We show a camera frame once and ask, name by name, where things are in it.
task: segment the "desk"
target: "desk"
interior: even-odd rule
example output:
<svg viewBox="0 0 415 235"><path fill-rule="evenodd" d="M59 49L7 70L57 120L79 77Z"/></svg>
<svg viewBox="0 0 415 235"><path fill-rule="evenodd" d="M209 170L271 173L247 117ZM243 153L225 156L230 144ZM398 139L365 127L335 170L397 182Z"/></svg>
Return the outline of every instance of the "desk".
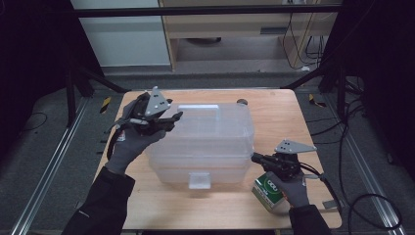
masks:
<svg viewBox="0 0 415 235"><path fill-rule="evenodd" d="M159 0L161 7L281 5L283 0ZM339 4L343 0L308 0L307 4ZM300 64L309 36L330 35L337 13L240 14L162 17L171 66L181 38L282 36L289 22L291 27L284 40L287 59L293 67ZM275 28L263 34L263 28Z"/></svg>
<svg viewBox="0 0 415 235"><path fill-rule="evenodd" d="M142 92L124 95L122 108ZM244 98L249 102L255 134L255 151L272 154L284 138L312 145L296 95L292 90L162 90L173 103L233 103ZM315 152L299 154L301 162L323 171ZM100 167L106 162L103 157ZM279 206L277 215L269 213L251 192L254 180L263 174L252 164L243 182L212 184L208 190L190 190L186 184L161 183L150 169L148 157L139 156L127 174L136 180L128 202L124 229L281 229L291 228L289 205ZM319 180L308 180L308 197L320 209L332 228L342 224L336 209L324 210L323 201L332 197Z"/></svg>

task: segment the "metal frame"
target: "metal frame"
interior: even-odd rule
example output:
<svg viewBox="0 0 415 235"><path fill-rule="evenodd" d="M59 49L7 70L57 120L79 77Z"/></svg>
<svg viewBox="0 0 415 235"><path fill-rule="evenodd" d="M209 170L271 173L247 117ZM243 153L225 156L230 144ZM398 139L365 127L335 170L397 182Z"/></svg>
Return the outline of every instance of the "metal frame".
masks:
<svg viewBox="0 0 415 235"><path fill-rule="evenodd" d="M82 9L74 11L45 12L46 16L78 18L149 17L226 14L281 14L281 13L332 13L351 10L341 4L304 5L248 5L211 7L162 7L122 9Z"/></svg>

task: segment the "tripod leg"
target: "tripod leg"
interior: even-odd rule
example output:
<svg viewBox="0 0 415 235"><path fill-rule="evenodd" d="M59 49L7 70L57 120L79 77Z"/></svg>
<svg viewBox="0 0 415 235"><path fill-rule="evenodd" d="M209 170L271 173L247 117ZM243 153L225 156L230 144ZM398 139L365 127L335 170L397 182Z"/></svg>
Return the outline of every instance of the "tripod leg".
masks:
<svg viewBox="0 0 415 235"><path fill-rule="evenodd" d="M339 66L339 78L338 78L338 114L340 119L345 119L345 107L346 107L346 71L345 68Z"/></svg>
<svg viewBox="0 0 415 235"><path fill-rule="evenodd" d="M87 70L86 68L79 68L79 71L82 72L82 73L84 73L85 75L89 76L90 78L92 78L92 79L100 82L101 84L109 87L110 89L112 89L115 92L125 93L125 92L128 92L128 91L131 91L129 89L124 89L124 88L122 88L120 86L117 86L117 85L113 84L112 82L104 79L103 77L95 74L94 72L92 72L90 70Z"/></svg>

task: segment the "green box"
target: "green box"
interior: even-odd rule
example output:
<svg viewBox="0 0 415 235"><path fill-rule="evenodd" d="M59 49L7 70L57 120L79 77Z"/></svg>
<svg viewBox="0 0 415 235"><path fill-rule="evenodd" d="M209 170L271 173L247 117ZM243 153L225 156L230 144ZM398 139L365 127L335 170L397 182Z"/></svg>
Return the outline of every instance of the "green box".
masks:
<svg viewBox="0 0 415 235"><path fill-rule="evenodd" d="M284 201L283 193L268 179L266 173L255 180L253 193L271 213Z"/></svg>

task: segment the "gray floor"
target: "gray floor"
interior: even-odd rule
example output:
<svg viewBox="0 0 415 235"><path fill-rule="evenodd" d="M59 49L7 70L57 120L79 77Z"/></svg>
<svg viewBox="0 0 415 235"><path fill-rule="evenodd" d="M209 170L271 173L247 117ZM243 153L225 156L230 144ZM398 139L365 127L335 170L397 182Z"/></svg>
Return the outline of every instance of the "gray floor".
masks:
<svg viewBox="0 0 415 235"><path fill-rule="evenodd" d="M223 38L216 44L183 40L180 48L175 71L147 70L139 75L113 75L109 79L131 89L150 89L154 85L161 90L275 88L289 84L305 73L289 67L284 59L284 52L275 38ZM317 120L307 123L310 133L316 133L336 123L333 119L335 115L330 108L322 108L308 101L309 93L314 93L326 104L330 104L334 97L334 94L324 94L321 97L317 94L315 85L318 84L318 80L318 78L313 79L296 91L305 120ZM108 138L104 130L114 121L122 98L121 94L116 94L100 84L94 83L94 87L96 88L94 97L88 99L84 117L31 224L32 231L42 230L47 234L45 231L62 230L73 213L75 204L82 202L92 183ZM109 109L104 114L100 114L101 105L109 96L112 97ZM347 96L348 101L354 98L353 95ZM77 95L77 104L81 103L80 100ZM45 114L46 121L41 124L45 116L34 115L27 122L27 129L39 124L41 126L22 133L10 152L11 160L0 168L0 231L5 234L22 213L64 134L67 123L65 90L43 97L36 103L33 111ZM359 151L386 195L398 206L403 215L403 227L406 233L415 234L415 224L412 222L415 217L412 207L412 199L415 198L414 182L401 166L388 164L382 143L368 119L362 114L358 113L350 119L348 135L354 138ZM340 136L341 130L335 128L327 133L313 136L313 140L318 148L317 152L325 173L337 195L342 199L338 177L339 143L318 144L339 140ZM347 145L343 149L342 170L346 194L350 200L368 192L367 185ZM382 224L372 200L364 200L357 204L356 208ZM345 208L342 214L344 223L342 227L333 231L334 234L347 234L347 212L348 208ZM355 214L351 227L353 234L390 234L368 225ZM271 231L226 232L227 234L268 234ZM209 232L209 234L220 233L220 231ZM146 231L145 234L160 234L160 232ZM291 231L283 231L283 234L291 234Z"/></svg>

